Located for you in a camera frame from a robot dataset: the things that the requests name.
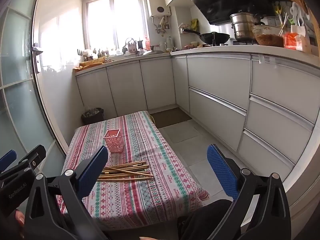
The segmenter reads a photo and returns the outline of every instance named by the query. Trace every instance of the black wok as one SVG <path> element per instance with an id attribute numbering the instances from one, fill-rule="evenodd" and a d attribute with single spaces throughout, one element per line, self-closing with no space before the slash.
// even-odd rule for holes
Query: black wok
<path id="1" fill-rule="evenodd" d="M 197 34 L 200 37 L 201 41 L 209 45 L 213 44 L 214 46 L 219 44 L 224 44 L 230 38 L 230 35 L 226 33 L 211 32 L 211 33 L 201 34 L 199 32 L 188 30 L 188 29 L 183 29 L 183 32 Z"/>

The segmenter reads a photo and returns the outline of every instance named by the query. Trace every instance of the tablecloth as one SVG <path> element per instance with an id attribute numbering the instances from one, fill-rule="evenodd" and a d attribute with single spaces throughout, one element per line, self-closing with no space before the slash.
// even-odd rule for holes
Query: tablecloth
<path id="1" fill-rule="evenodd" d="M 71 141 L 62 172 L 75 169 L 102 145 L 109 129 L 121 129 L 124 150 L 109 153 L 107 166 L 147 161 L 154 179 L 97 182 L 83 198 L 90 215 L 104 230 L 120 230 L 173 220 L 201 206 L 209 197 L 198 185 L 149 118 L 147 111 L 79 127 Z M 58 197 L 61 212 L 67 213 Z"/>

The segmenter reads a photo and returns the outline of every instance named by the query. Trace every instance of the brown mat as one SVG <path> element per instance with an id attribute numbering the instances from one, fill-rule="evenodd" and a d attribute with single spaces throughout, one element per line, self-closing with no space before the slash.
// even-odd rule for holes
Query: brown mat
<path id="1" fill-rule="evenodd" d="M 180 108 L 173 108 L 151 115 L 155 119 L 157 128 L 166 127 L 172 124 L 188 121 L 191 119 L 191 117 L 187 115 L 185 112 L 183 112 Z"/>

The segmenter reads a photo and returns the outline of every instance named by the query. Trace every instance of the water heater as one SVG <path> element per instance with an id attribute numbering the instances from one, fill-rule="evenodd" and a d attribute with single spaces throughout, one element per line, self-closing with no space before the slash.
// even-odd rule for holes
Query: water heater
<path id="1" fill-rule="evenodd" d="M 170 8 L 165 5 L 164 0 L 147 0 L 149 16 L 162 17 L 170 16 Z"/>

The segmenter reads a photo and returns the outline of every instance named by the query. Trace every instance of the trash can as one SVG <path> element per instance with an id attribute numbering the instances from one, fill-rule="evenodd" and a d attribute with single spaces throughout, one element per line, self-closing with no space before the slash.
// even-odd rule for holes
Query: trash can
<path id="1" fill-rule="evenodd" d="M 88 124 L 104 121 L 103 112 L 104 112 L 104 110 L 99 107 L 93 108 L 93 109 L 90 109 L 90 110 L 84 112 L 81 115 L 81 120 L 82 120 L 83 125 L 88 125 Z"/>

